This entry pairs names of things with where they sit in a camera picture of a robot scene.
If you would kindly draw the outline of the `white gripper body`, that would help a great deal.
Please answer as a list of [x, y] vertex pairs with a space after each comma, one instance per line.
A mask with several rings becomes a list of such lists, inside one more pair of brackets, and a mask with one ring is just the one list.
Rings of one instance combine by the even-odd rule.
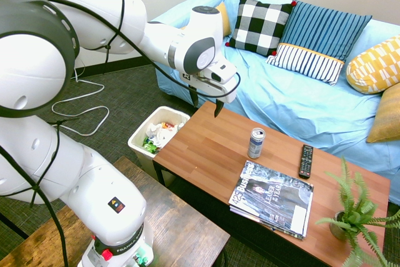
[[189, 75], [186, 73], [182, 74], [182, 80], [188, 84], [202, 91], [206, 97], [216, 98], [224, 103], [231, 103], [236, 97], [236, 89], [238, 87], [238, 82], [233, 76], [226, 83], [220, 83], [214, 79], [209, 79], [203, 77], [203, 72], [198, 74]]

